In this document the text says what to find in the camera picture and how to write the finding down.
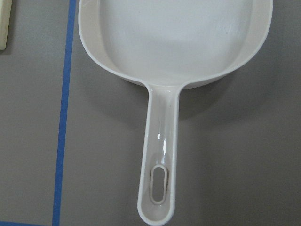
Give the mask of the beige plastic dustpan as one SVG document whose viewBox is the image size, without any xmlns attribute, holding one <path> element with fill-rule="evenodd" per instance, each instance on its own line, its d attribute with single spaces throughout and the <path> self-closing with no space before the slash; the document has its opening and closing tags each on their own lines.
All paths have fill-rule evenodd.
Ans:
<svg viewBox="0 0 301 226">
<path fill-rule="evenodd" d="M 173 216 L 179 97 L 230 74 L 264 44 L 271 0 L 82 0 L 82 45 L 103 69 L 149 93 L 137 209 L 151 226 Z"/>
</svg>

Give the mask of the wooden cutting board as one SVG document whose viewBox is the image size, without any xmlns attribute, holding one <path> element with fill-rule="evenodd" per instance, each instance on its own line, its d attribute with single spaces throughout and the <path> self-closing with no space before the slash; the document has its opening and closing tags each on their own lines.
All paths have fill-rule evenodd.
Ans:
<svg viewBox="0 0 301 226">
<path fill-rule="evenodd" d="M 4 50 L 7 44 L 12 0 L 0 0 L 0 49 Z"/>
</svg>

